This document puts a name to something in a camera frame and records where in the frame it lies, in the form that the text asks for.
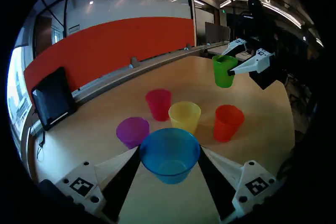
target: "wall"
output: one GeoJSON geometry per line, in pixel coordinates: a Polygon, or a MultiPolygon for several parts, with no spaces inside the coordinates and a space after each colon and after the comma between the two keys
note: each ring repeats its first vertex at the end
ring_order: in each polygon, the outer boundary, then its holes
{"type": "Polygon", "coordinates": [[[222,9],[219,10],[219,17],[220,17],[220,25],[221,26],[227,26],[226,13],[223,13],[222,9]]]}
{"type": "Polygon", "coordinates": [[[191,19],[144,17],[81,30],[47,48],[24,70],[28,93],[31,95],[32,88],[59,67],[64,67],[74,91],[128,66],[132,57],[142,61],[187,44],[193,46],[193,28],[191,19]]]}
{"type": "Polygon", "coordinates": [[[213,14],[195,8],[197,45],[205,44],[205,22],[214,23],[213,14]]]}

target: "glass window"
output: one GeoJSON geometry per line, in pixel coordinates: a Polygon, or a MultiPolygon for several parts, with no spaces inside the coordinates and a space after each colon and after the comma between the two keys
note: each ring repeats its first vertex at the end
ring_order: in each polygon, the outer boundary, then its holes
{"type": "Polygon", "coordinates": [[[24,82],[22,53],[22,47],[13,50],[7,79],[7,106],[11,122],[18,136],[21,135],[24,118],[31,105],[24,82]]]}
{"type": "Polygon", "coordinates": [[[127,18],[165,16],[191,18],[188,0],[68,0],[67,34],[127,18]]]}
{"type": "Polygon", "coordinates": [[[51,26],[51,40],[52,40],[52,44],[57,43],[61,39],[63,39],[63,33],[61,31],[59,31],[57,28],[51,26]]]}

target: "pink plastic cup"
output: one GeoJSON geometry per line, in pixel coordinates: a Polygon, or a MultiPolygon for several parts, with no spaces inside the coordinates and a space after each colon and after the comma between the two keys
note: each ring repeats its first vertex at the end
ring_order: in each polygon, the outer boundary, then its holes
{"type": "Polygon", "coordinates": [[[171,107],[171,92],[160,88],[154,89],[146,94],[146,101],[157,121],[166,121],[169,119],[168,111],[171,107]]]}
{"type": "Polygon", "coordinates": [[[117,127],[117,137],[128,149],[140,145],[149,133],[150,125],[142,117],[129,117],[117,127]]]}

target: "desk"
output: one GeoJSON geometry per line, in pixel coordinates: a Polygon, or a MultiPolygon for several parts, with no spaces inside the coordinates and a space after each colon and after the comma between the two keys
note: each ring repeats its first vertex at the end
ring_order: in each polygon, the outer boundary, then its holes
{"type": "MultiPolygon", "coordinates": [[[[209,53],[212,53],[212,54],[222,54],[226,49],[228,48],[228,45],[222,45],[222,46],[218,46],[218,47],[215,47],[215,48],[212,48],[212,49],[208,49],[207,51],[209,53]]],[[[252,55],[251,54],[248,54],[248,53],[238,53],[236,54],[236,58],[239,60],[239,61],[244,61],[244,60],[247,60],[251,57],[252,55]]]]}
{"type": "MultiPolygon", "coordinates": [[[[116,136],[116,127],[125,118],[146,118],[151,132],[170,127],[170,121],[152,118],[144,98],[159,87],[172,92],[173,103],[198,104],[202,115],[195,136],[200,144],[235,162],[254,159],[276,174],[294,146],[293,117],[282,83],[261,90],[248,74],[239,74],[232,87],[220,88],[215,85],[212,60],[188,56],[103,93],[48,131],[40,161],[35,162],[39,180],[55,183],[84,161],[98,164],[127,151],[116,136]],[[222,104],[235,105],[245,114],[245,122],[225,144],[213,139],[215,109],[222,104]]],[[[218,213],[198,164],[174,186],[161,183],[140,164],[120,224],[139,220],[217,223],[218,213]]]]}

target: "white wall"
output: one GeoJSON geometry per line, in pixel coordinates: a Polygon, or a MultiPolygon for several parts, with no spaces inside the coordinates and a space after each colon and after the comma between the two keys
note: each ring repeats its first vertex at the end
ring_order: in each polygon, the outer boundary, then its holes
{"type": "Polygon", "coordinates": [[[212,13],[195,8],[196,14],[196,34],[197,39],[201,43],[205,43],[205,22],[214,23],[214,16],[212,13]]]}

